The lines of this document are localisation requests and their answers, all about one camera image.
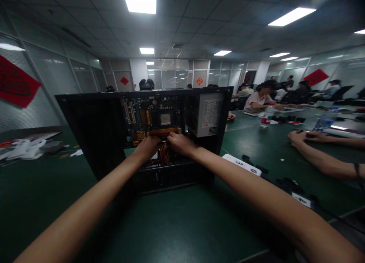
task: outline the air vent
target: air vent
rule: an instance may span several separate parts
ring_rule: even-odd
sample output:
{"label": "air vent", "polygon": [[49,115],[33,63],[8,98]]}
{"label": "air vent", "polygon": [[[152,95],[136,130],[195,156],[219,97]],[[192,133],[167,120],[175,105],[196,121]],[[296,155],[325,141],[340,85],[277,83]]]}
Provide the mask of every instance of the air vent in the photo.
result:
{"label": "air vent", "polygon": [[217,127],[210,127],[209,128],[209,135],[215,135],[217,133]]}
{"label": "air vent", "polygon": [[172,47],[172,49],[180,49],[184,46],[185,44],[180,44],[180,43],[176,43],[174,44],[174,46]]}

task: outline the motherboard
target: motherboard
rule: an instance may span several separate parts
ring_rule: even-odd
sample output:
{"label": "motherboard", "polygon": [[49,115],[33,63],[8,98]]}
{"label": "motherboard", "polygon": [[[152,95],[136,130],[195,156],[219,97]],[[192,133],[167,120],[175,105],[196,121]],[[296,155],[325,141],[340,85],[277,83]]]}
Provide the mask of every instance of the motherboard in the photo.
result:
{"label": "motherboard", "polygon": [[133,146],[147,136],[166,140],[170,132],[181,133],[181,96],[122,98],[121,105],[129,141],[133,142]]}

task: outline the white paper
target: white paper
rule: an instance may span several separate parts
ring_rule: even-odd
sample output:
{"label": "white paper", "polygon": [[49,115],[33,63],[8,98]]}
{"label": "white paper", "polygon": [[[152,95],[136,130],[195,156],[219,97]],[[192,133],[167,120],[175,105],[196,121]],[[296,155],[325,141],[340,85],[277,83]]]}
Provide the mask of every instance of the white paper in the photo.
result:
{"label": "white paper", "polygon": [[71,154],[70,157],[73,157],[74,155],[83,155],[83,151],[81,149],[77,150],[75,153]]}
{"label": "white paper", "polygon": [[305,197],[302,197],[296,193],[292,193],[292,197],[294,197],[296,200],[298,200],[301,204],[307,206],[308,208],[311,207],[311,201],[309,199],[306,199]]}
{"label": "white paper", "polygon": [[257,176],[261,176],[261,174],[262,174],[261,170],[257,169],[256,167],[253,167],[252,165],[250,165],[238,158],[235,158],[229,154],[225,154],[223,156],[223,158],[234,163],[235,165],[238,165],[239,167],[246,169],[247,171],[250,171],[251,173],[253,173]]}

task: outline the red banner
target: red banner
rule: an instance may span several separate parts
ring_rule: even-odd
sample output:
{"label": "red banner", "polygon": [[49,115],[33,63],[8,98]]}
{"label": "red banner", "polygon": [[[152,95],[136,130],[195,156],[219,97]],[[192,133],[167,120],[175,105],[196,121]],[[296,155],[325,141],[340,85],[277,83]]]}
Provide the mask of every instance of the red banner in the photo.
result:
{"label": "red banner", "polygon": [[324,73],[323,70],[317,69],[313,73],[304,77],[303,80],[309,81],[309,86],[313,86],[321,81],[324,81],[327,78],[328,78],[328,75],[326,73]]}
{"label": "red banner", "polygon": [[39,82],[0,55],[0,98],[27,108],[40,86]]}

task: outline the computer case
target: computer case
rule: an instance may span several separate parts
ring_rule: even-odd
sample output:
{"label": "computer case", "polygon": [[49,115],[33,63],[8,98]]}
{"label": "computer case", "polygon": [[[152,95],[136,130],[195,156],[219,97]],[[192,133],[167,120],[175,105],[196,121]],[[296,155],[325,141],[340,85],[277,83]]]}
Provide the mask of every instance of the computer case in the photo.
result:
{"label": "computer case", "polygon": [[[136,147],[148,135],[166,141],[170,131],[181,132],[218,155],[232,91],[233,87],[207,87],[56,95],[56,99],[100,181],[126,158],[125,149]],[[213,173],[206,168],[175,154],[168,164],[143,165],[121,195],[143,195],[213,180]]]}

